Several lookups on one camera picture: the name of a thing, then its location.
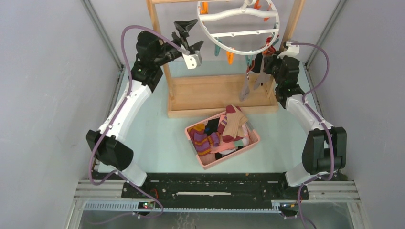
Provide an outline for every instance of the light blue table surface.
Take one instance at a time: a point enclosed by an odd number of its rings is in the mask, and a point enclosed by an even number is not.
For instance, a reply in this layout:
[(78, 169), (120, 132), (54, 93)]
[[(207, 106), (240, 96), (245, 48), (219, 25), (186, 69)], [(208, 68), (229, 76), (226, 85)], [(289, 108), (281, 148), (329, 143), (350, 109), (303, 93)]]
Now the light blue table surface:
[[(221, 75), (243, 73), (246, 64), (234, 62), (229, 65), (223, 61), (210, 61), (203, 62), (195, 70), (187, 70), (183, 62), (172, 62), (170, 68), (172, 77)], [(128, 74), (123, 80), (120, 94), (124, 91), (127, 78)], [(305, 92), (309, 90), (302, 64), (298, 83)], [(315, 107), (312, 95), (308, 96), (308, 100)], [(307, 136), (293, 115), (279, 105), (278, 112), (274, 114), (247, 115), (261, 138), (255, 148), (204, 170), (197, 162), (184, 129), (207, 116), (170, 119), (167, 117), (167, 105), (168, 87), (163, 76), (155, 92), (139, 110), (124, 142), (134, 151), (134, 160), (146, 172), (272, 173), (287, 171), (301, 162)], [(109, 172), (111, 168), (100, 164), (98, 171)]]

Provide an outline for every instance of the plastic basket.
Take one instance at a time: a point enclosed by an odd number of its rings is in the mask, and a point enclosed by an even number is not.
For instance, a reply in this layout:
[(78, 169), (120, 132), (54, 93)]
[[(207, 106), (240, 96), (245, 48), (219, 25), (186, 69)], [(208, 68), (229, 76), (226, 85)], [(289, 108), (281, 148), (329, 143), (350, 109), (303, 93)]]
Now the plastic basket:
[(213, 161), (213, 162), (211, 162), (211, 163), (209, 163), (209, 164), (204, 164), (204, 163), (201, 161), (200, 156), (198, 156), (197, 151), (195, 150), (195, 147), (194, 147), (194, 145), (193, 145), (193, 143), (192, 143), (192, 141), (191, 141), (191, 139), (190, 139), (190, 135), (189, 135), (189, 133), (187, 132), (187, 129), (190, 128), (190, 127), (192, 127), (192, 126), (195, 126), (195, 125), (197, 125), (197, 124), (200, 124), (200, 123), (203, 123), (204, 125), (207, 125), (207, 123), (208, 123), (209, 120), (219, 118), (221, 115), (224, 115), (224, 114), (226, 114), (225, 111), (222, 112), (222, 113), (220, 113), (220, 114), (214, 115), (214, 116), (212, 116), (212, 117), (210, 117), (210, 118), (207, 118), (207, 119), (205, 119), (205, 120), (202, 120), (201, 122), (192, 124), (191, 126), (186, 127), (186, 129), (184, 130), (185, 133), (186, 133), (186, 137), (187, 137), (187, 139), (188, 139), (189, 142), (190, 142), (190, 145), (191, 145), (191, 147), (192, 147), (192, 150), (193, 150), (193, 152), (194, 152), (194, 154), (195, 154), (195, 156), (196, 156), (196, 158), (197, 158), (198, 163), (199, 163), (199, 164), (201, 165), (201, 167), (203, 167), (204, 169), (209, 169), (209, 168), (211, 168), (211, 167), (213, 167), (213, 166), (215, 166), (215, 165), (217, 165), (217, 164), (219, 164), (219, 163), (221, 163), (221, 162), (223, 162), (223, 161), (229, 160), (229, 159), (231, 159), (232, 157), (235, 157), (235, 156), (237, 156), (237, 155), (239, 155), (239, 154), (241, 154), (241, 153), (244, 153), (244, 152), (248, 151), (249, 149), (252, 149), (253, 147), (255, 147), (255, 146), (260, 142), (260, 136), (259, 136), (259, 134), (257, 134), (257, 132), (256, 132), (256, 130), (253, 128), (252, 124), (251, 124), (250, 122), (247, 122), (247, 123), (246, 123), (246, 126), (247, 126), (247, 131), (248, 131), (248, 133), (249, 133), (249, 140), (250, 140), (250, 141), (249, 141), (250, 143), (249, 143), (248, 146), (245, 146), (245, 147), (243, 147), (242, 149), (237, 150), (237, 151), (235, 151), (235, 152), (233, 152), (233, 153), (230, 153), (230, 154), (228, 154), (228, 155), (226, 155), (226, 156), (224, 156), (224, 157), (222, 157), (222, 158), (220, 158), (220, 159), (218, 159), (218, 160), (215, 160), (215, 161)]

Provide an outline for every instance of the wooden rack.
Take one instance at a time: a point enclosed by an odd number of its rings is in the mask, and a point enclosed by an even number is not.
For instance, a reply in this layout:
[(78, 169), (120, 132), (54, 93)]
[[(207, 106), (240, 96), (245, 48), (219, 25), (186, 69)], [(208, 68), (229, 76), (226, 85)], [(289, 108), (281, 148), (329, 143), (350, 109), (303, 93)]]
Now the wooden rack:
[[(153, 29), (161, 33), (155, 4), (191, 1), (197, 0), (146, 0)], [(295, 0), (281, 44), (292, 38), (304, 3), (305, 0)], [(266, 85), (251, 90), (249, 98), (240, 102), (239, 91), (244, 74), (172, 78), (169, 65), (164, 65), (163, 69), (169, 86), (169, 118), (211, 116), (224, 111), (229, 104), (240, 106), (246, 114), (274, 113), (278, 110), (273, 77)], [(256, 77), (251, 74), (251, 88)]]

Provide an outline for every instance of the black mounting plate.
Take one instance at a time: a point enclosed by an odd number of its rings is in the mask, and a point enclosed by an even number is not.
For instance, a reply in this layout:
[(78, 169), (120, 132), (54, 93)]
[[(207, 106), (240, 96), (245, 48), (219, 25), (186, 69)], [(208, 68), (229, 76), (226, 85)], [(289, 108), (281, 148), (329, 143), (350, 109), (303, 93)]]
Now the black mounting plate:
[[(198, 209), (272, 209), (272, 200), (296, 200), (297, 191), (288, 197), (279, 190), (280, 173), (243, 174), (184, 174), (148, 173), (141, 187), (156, 196), (166, 208)], [(230, 195), (177, 195), (178, 192), (221, 192)], [(307, 187), (301, 192), (303, 199), (309, 199)], [(146, 198), (130, 184), (123, 186), (122, 198)]]

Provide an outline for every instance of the folded clothing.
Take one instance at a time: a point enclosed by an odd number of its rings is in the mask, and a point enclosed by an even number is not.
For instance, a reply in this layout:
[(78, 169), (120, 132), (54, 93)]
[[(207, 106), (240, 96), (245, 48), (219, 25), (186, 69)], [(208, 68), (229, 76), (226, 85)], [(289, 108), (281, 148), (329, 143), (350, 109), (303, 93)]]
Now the folded clothing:
[(247, 117), (242, 113), (239, 106), (226, 106), (226, 116), (218, 126), (218, 132), (222, 134), (223, 141), (233, 142), (243, 139), (242, 125), (247, 121)]
[(240, 150), (242, 148), (243, 148), (243, 146), (239, 146), (239, 147), (236, 147), (234, 149), (227, 149), (227, 150), (224, 150), (222, 152), (215, 153), (215, 154), (210, 154), (210, 155), (215, 155), (215, 159), (219, 160), (222, 157), (225, 157), (226, 155), (231, 154), (231, 153), (233, 153), (233, 152), (235, 152), (237, 150)]
[(214, 132), (209, 136), (205, 133), (205, 125), (197, 124), (187, 129), (192, 144), (199, 156), (207, 155), (211, 152), (212, 146), (219, 146), (220, 134)]
[(226, 143), (221, 139), (221, 142), (218, 147), (211, 147), (210, 153), (211, 154), (221, 153), (223, 155), (226, 155), (226, 154), (231, 153), (231, 152), (229, 152), (229, 150), (235, 149), (236, 147), (239, 147), (239, 146), (249, 145), (249, 133), (247, 131), (246, 124), (242, 125), (242, 130), (244, 133), (244, 138), (242, 138), (239, 141), (229, 142), (229, 143)]

